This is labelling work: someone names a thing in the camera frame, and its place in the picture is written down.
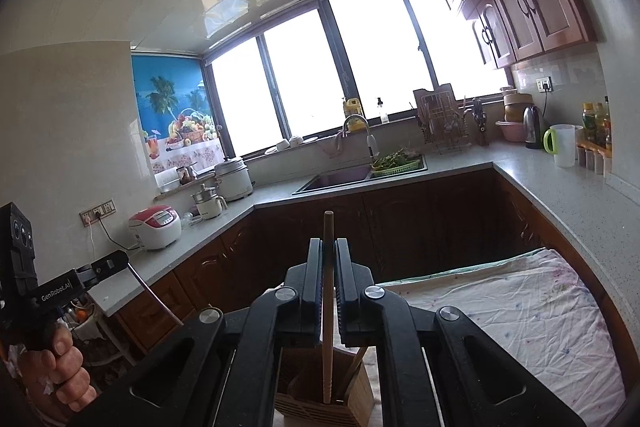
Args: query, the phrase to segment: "electric kettle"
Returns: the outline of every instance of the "electric kettle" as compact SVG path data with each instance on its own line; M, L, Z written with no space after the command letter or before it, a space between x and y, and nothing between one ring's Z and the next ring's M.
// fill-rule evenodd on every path
M542 137L545 136L547 125L542 118L542 111L535 106L529 105L524 110L524 145L528 149L542 149Z

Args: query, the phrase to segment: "kitchen counter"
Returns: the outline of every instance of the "kitchen counter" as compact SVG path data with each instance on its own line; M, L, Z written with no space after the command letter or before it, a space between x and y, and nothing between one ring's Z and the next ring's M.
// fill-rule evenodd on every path
M640 353L640 207L584 168L556 168L551 155L521 145L495 142L462 152L425 156L428 170L293 194L312 176L257 187L229 203L221 216L185 227L174 244L160 251L130 254L131 264L152 284L254 208L320 200L383 187L410 184L479 169L495 169L522 192L583 256L625 321ZM113 315L142 288L129 271L98 284L90 295Z

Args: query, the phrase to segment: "leafy vegetable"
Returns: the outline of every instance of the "leafy vegetable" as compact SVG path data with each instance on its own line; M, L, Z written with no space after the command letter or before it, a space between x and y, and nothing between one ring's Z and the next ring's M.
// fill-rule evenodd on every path
M371 168L374 171L383 171L386 169L392 169L394 167L401 167L409 163L409 156L404 153L404 150L399 150L393 154L378 158L371 164Z

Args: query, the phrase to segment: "pink bowl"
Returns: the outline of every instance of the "pink bowl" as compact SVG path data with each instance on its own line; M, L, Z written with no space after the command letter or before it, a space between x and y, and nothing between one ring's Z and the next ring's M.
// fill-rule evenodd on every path
M496 122L507 142L524 142L527 136L522 122Z

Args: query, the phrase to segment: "green basket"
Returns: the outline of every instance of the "green basket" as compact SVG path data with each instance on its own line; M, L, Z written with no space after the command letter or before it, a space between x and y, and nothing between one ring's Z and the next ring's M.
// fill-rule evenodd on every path
M420 158L399 167L384 169L383 171L371 171L372 178L382 178L382 176L392 176L394 174L404 174L405 172L417 171L420 168Z

